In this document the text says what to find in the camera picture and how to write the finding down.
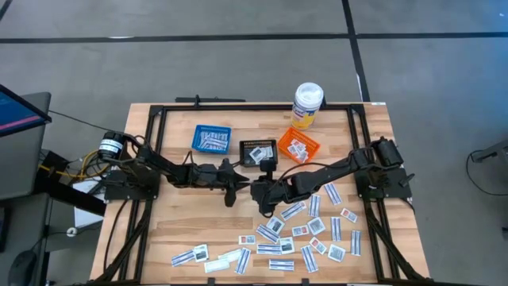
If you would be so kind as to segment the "plain white packet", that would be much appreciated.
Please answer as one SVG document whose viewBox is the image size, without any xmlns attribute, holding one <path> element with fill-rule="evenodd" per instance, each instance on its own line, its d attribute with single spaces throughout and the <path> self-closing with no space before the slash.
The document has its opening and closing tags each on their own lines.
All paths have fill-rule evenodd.
<svg viewBox="0 0 508 286">
<path fill-rule="evenodd" d="M 233 261 L 237 261 L 241 256 L 242 249 L 235 249 L 233 251 L 229 251 L 228 253 L 222 254 L 218 256 L 219 260 L 226 260 L 229 263 Z"/>
<path fill-rule="evenodd" d="M 228 269 L 230 262 L 227 259 L 217 259 L 215 261 L 209 261 L 204 264 L 205 273 L 216 272 Z"/>
</svg>

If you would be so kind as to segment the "white paper sheet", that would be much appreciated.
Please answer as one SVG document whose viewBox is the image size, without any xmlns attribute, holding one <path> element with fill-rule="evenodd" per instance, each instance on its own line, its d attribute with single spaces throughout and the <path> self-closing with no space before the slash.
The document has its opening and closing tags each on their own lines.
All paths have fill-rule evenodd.
<svg viewBox="0 0 508 286">
<path fill-rule="evenodd" d="M 96 199 L 104 201 L 105 188 L 102 186 L 99 180 L 84 180 L 82 182 L 73 184 L 72 187 L 76 191 L 87 193 L 88 195 L 94 196 Z M 93 214 L 89 211 L 74 207 L 74 221 L 76 228 L 89 226 L 96 222 L 101 222 L 102 220 L 103 217 L 101 215 Z"/>
</svg>

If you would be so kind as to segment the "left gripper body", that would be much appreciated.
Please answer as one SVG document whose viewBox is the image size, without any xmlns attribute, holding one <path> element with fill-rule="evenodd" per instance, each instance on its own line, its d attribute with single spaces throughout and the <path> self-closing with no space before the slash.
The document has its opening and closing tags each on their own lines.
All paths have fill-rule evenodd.
<svg viewBox="0 0 508 286">
<path fill-rule="evenodd" d="M 227 207 L 232 207 L 236 202 L 237 185 L 237 174 L 229 159 L 222 160 L 221 165 L 217 167 L 216 174 L 201 173 L 198 170 L 198 165 L 192 168 L 190 186 L 224 190 L 224 201 Z"/>
</svg>

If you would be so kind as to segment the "grey metal stand foot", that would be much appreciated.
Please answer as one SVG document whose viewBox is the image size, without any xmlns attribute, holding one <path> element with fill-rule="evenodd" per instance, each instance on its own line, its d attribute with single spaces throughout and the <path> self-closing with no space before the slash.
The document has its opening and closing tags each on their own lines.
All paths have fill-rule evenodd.
<svg viewBox="0 0 508 286">
<path fill-rule="evenodd" d="M 487 158 L 497 157 L 501 162 L 508 164 L 508 139 L 487 147 L 486 149 L 474 151 L 471 160 L 481 163 Z"/>
</svg>

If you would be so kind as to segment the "black diagonal beam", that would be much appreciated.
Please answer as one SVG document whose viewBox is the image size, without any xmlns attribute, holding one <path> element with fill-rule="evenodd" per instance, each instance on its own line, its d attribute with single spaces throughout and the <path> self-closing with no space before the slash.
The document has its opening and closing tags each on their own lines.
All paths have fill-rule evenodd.
<svg viewBox="0 0 508 286">
<path fill-rule="evenodd" d="M 45 193 L 61 203 L 72 205 L 95 215 L 103 216 L 106 211 L 106 204 L 102 200 L 48 177 L 36 178 L 34 192 Z"/>
</svg>

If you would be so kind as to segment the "monitor with blue screen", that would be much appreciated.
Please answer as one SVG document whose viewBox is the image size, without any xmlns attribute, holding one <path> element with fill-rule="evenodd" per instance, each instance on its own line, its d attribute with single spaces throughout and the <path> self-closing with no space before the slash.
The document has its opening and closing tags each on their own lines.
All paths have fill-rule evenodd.
<svg viewBox="0 0 508 286">
<path fill-rule="evenodd" d="M 0 84 L 0 137 L 52 122 L 47 111 Z"/>
</svg>

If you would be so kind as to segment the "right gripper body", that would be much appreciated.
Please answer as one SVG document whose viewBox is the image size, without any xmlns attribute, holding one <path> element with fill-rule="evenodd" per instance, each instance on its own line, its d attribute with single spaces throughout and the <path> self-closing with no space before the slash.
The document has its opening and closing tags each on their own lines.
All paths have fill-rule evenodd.
<svg viewBox="0 0 508 286">
<path fill-rule="evenodd" d="M 294 203 L 302 198 L 288 178 L 281 176 L 277 180 L 273 179 L 273 172 L 276 170 L 273 160 L 262 160 L 260 170 L 266 172 L 260 177 L 260 213 L 264 217 L 271 217 L 279 203 Z"/>
</svg>

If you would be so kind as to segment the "Lysol wipes canister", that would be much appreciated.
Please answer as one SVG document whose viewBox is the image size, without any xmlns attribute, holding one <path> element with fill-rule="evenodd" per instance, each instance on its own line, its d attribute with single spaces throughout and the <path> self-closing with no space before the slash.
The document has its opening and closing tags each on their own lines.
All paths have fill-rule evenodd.
<svg viewBox="0 0 508 286">
<path fill-rule="evenodd" d="M 324 91 L 316 83 L 298 86 L 292 106 L 291 123 L 296 129 L 308 129 L 314 123 L 324 99 Z"/>
</svg>

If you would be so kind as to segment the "black plastic basket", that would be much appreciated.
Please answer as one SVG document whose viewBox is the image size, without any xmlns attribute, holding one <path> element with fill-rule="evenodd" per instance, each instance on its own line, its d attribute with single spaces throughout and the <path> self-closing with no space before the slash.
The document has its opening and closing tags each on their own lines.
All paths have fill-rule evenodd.
<svg viewBox="0 0 508 286">
<path fill-rule="evenodd" d="M 256 147 L 268 147 L 271 146 L 273 149 L 272 158 L 264 158 L 262 161 L 273 161 L 278 164 L 278 153 L 276 150 L 276 140 L 250 140 L 240 141 L 240 163 L 244 167 L 255 167 L 259 166 L 260 163 L 256 164 L 255 161 L 249 156 L 249 153 Z"/>
</svg>

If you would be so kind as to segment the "black computer mouse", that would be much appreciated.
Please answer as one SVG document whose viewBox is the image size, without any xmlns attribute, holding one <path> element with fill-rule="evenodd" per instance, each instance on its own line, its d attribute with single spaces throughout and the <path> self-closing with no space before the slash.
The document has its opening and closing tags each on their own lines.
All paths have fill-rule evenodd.
<svg viewBox="0 0 508 286">
<path fill-rule="evenodd" d="M 29 286 L 37 262 L 32 250 L 20 252 L 13 260 L 7 278 L 8 286 Z"/>
</svg>

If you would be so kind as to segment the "orange plastic basket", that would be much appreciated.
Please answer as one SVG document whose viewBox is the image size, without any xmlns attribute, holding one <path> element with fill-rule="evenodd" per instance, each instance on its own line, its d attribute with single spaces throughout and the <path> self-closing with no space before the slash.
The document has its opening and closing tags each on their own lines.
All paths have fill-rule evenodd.
<svg viewBox="0 0 508 286">
<path fill-rule="evenodd" d="M 321 145 L 311 137 L 305 135 L 303 132 L 299 131 L 298 129 L 295 129 L 294 127 L 289 127 L 286 133 L 279 139 L 277 145 L 281 153 L 290 157 L 292 160 L 294 160 L 299 164 L 301 164 L 301 162 L 298 160 L 298 154 L 292 155 L 287 149 L 287 147 L 291 145 L 291 141 L 293 139 L 296 139 L 306 145 L 305 149 L 299 149 L 296 147 L 298 151 L 306 150 L 308 152 L 309 158 L 306 160 L 305 163 L 310 162 L 310 160 L 314 158 L 314 156 L 321 147 Z"/>
</svg>

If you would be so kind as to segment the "blue plastic basket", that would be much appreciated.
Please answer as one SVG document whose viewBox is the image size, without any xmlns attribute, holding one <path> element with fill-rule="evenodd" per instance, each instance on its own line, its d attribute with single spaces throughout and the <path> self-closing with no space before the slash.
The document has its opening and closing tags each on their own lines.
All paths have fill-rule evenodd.
<svg viewBox="0 0 508 286">
<path fill-rule="evenodd" d="M 228 141 L 227 151 L 220 152 L 220 151 L 205 149 L 205 148 L 199 149 L 198 143 L 200 142 L 200 133 L 204 133 L 205 135 L 210 133 L 211 137 L 214 137 L 214 138 L 217 138 L 217 139 L 223 140 L 223 141 Z M 226 127 L 226 126 L 196 125 L 191 147 L 194 150 L 199 151 L 201 153 L 227 154 L 229 151 L 229 146 L 230 146 L 230 142 L 231 142 L 231 133 L 232 133 L 231 128 Z"/>
</svg>

